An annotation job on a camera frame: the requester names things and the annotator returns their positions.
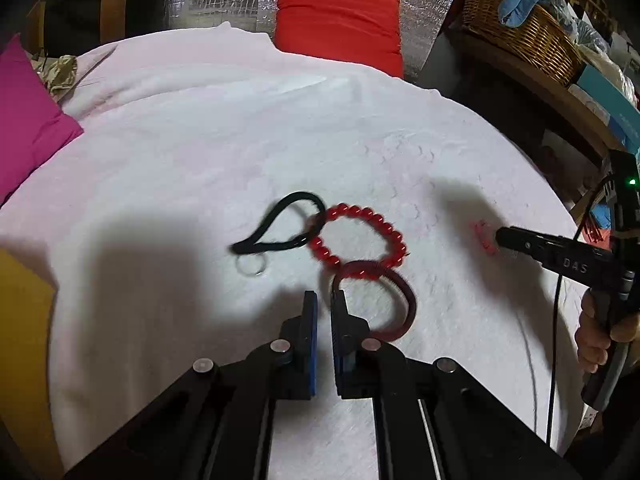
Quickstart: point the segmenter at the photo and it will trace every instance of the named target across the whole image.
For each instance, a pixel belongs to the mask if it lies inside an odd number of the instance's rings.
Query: human hand
[[[599,365],[607,362],[607,349],[611,340],[619,343],[634,342],[630,349],[631,359],[640,357],[640,313],[625,317],[607,335],[596,320],[595,303],[590,291],[582,297],[582,312],[580,326],[575,331],[575,342],[578,345],[578,363],[580,368],[591,374],[598,370]]]

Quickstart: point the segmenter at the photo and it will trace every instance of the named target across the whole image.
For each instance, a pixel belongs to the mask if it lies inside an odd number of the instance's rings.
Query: plastic bag
[[[551,14],[562,29],[564,33],[569,37],[571,41],[575,43],[578,38],[578,25],[577,19],[574,18],[569,12],[569,7],[565,0],[545,0],[542,3],[543,7]]]
[[[578,45],[583,45],[599,54],[609,53],[609,43],[600,33],[587,22],[577,20],[578,37],[575,41]]]

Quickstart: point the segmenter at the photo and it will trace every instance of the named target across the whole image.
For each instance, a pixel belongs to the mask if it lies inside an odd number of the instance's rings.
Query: key ring
[[[236,256],[236,270],[240,274],[248,278],[256,278],[257,276],[260,276],[265,270],[267,270],[267,264],[268,264],[267,255],[265,253],[254,253],[254,255],[258,256],[261,259],[260,268],[258,268],[256,272],[249,272],[248,270],[244,270],[242,268],[240,261],[243,256],[248,256],[247,254],[238,254]]]

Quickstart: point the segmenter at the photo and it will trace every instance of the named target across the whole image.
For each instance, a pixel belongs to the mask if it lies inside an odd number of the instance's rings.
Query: dark red hair tie
[[[395,341],[396,339],[400,339],[411,328],[411,325],[414,323],[415,319],[416,301],[415,294],[411,290],[411,287],[404,280],[404,278],[400,276],[400,274],[392,269],[389,269],[388,267],[383,267],[379,262],[376,262],[374,260],[355,260],[353,262],[342,264],[338,268],[331,286],[332,292],[337,293],[340,289],[340,282],[344,278],[355,276],[358,272],[364,272],[366,275],[378,275],[384,277],[391,283],[393,283],[400,290],[400,292],[402,292],[402,295],[407,302],[406,317],[404,318],[404,323],[402,323],[402,326],[394,330],[371,332],[371,337],[380,339],[380,341],[391,342]]]

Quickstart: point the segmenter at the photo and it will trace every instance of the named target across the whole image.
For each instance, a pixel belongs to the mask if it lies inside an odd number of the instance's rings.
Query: white blanket
[[[456,359],[544,436],[556,276],[526,256],[489,256],[469,223],[559,235],[575,225],[530,162],[471,110],[223,24],[121,41],[65,111],[85,133],[0,210],[0,244],[59,286],[49,381],[67,468],[196,358],[226,364],[275,338],[313,289],[318,394],[278,404],[270,478],[376,478],[370,401],[335,392],[321,264],[308,248],[271,253],[265,274],[246,278],[227,249],[296,190],[328,206],[371,206],[403,232],[411,254],[399,272],[418,311],[398,347],[426,362]],[[299,232],[312,212],[301,208],[266,238]],[[332,222],[322,236],[347,260],[384,252],[357,221]],[[382,284],[344,288],[350,312],[373,328],[398,322]],[[565,283],[561,293],[561,450],[582,414],[571,337],[581,292]]]

